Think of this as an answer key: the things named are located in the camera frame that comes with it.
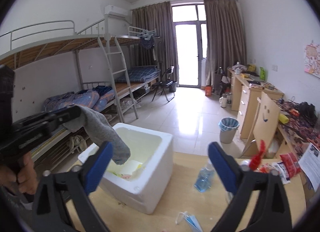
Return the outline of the left hand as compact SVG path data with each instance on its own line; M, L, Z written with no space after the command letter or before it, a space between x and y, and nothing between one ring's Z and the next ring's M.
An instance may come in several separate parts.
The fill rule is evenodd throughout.
M31 158L31 153L28 152L23 156L24 167L19 174L14 174L6 165L1 165L1 186L6 187L14 192L13 184L18 182L18 190L20 193L34 195L37 186L37 174L34 169L34 161Z

